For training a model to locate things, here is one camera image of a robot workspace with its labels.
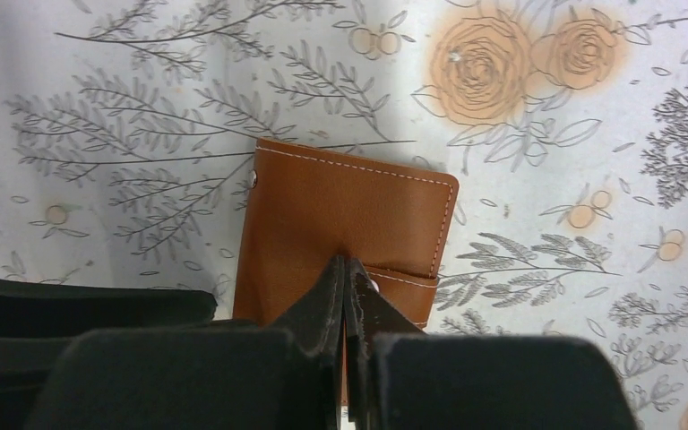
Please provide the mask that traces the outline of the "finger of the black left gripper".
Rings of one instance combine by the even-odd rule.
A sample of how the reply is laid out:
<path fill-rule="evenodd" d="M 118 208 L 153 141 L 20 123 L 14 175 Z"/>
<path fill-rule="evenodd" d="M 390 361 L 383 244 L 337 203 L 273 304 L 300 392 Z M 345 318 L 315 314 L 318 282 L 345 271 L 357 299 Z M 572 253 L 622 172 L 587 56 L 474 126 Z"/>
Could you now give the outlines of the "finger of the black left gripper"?
<path fill-rule="evenodd" d="M 0 429 L 255 429 L 258 335 L 201 290 L 0 279 Z"/>

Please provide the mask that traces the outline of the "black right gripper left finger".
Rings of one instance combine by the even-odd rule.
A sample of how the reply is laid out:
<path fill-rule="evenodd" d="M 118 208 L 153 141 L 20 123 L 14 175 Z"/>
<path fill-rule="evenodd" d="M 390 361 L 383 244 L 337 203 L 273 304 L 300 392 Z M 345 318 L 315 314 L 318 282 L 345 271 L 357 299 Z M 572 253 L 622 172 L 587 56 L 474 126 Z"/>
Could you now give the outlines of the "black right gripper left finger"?
<path fill-rule="evenodd" d="M 339 429 L 346 259 L 335 256 L 271 327 L 291 334 L 294 352 L 281 398 L 282 429 Z"/>

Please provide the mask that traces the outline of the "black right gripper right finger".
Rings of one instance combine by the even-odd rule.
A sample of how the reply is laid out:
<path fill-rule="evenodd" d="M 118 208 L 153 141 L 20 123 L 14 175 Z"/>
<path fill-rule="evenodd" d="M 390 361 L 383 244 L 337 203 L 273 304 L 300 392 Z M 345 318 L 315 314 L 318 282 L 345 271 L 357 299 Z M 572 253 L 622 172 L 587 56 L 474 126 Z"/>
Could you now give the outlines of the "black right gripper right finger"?
<path fill-rule="evenodd" d="M 357 258 L 348 261 L 343 317 L 348 421 L 357 429 L 370 429 L 375 394 L 369 361 L 374 354 L 375 336 L 382 333 L 422 335 L 424 332 L 377 291 Z"/>

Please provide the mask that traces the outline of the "brown leather card holder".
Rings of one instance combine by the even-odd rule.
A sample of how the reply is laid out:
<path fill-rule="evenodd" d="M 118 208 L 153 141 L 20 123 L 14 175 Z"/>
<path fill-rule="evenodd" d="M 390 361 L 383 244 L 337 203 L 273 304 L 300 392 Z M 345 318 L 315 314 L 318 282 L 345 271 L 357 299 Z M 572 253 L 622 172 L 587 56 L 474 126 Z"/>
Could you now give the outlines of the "brown leather card holder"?
<path fill-rule="evenodd" d="M 359 259 L 381 293 L 427 325 L 459 191 L 449 174 L 260 139 L 233 315 L 266 325 L 332 256 Z"/>

